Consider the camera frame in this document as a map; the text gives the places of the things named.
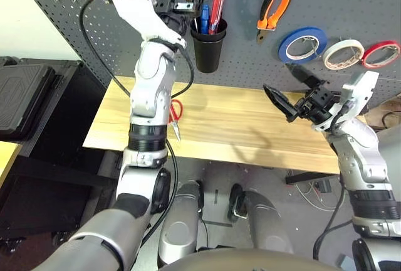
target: pen holder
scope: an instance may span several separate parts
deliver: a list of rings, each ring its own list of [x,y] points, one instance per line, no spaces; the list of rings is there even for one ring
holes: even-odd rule
[[[197,19],[198,28],[201,22]],[[190,23],[190,35],[194,39],[196,67],[200,72],[212,73],[219,68],[220,52],[223,39],[227,34],[227,22],[220,20],[217,33],[214,35],[204,35],[195,29],[194,20]]]

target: white wall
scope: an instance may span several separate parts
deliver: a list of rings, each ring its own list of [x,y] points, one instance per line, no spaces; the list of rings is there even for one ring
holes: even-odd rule
[[[0,56],[79,60],[34,0],[0,0]]]

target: blue tape roll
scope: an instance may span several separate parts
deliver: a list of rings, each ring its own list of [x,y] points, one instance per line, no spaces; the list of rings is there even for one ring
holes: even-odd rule
[[[312,37],[316,39],[319,42],[318,47],[316,49],[316,54],[320,55],[323,53],[323,50],[325,49],[328,41],[325,32],[319,28],[307,26],[305,28],[296,29],[295,31],[293,31],[284,38],[284,40],[281,42],[278,48],[278,56],[280,57],[280,60],[285,63],[302,64],[316,58],[316,54],[314,53],[313,50],[311,50],[309,53],[297,57],[291,56],[288,53],[288,48],[290,47],[290,45],[294,41],[304,37]]]

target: yellow surface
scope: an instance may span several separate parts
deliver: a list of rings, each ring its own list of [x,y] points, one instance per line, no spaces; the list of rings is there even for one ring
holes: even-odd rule
[[[119,80],[129,90],[135,82]],[[185,85],[174,84],[174,91]],[[300,97],[286,95],[291,102]],[[193,84],[178,99],[184,104],[181,142],[169,126],[176,156],[339,173],[323,134],[307,120],[287,123],[262,90]],[[129,115],[129,98],[111,82],[83,145],[122,151],[128,144]]]
[[[3,185],[18,152],[19,144],[0,141],[0,186]]]

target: white tape roll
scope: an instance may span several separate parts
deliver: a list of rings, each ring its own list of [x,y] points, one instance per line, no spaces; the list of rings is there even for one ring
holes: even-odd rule
[[[355,54],[347,61],[343,61],[340,63],[332,63],[329,61],[330,57],[337,51],[351,47],[356,48],[357,50]],[[331,70],[344,69],[358,63],[362,59],[364,53],[365,49],[358,40],[343,40],[334,44],[333,46],[331,46],[326,50],[325,54],[323,55],[323,61],[325,62],[325,66],[328,69]]]

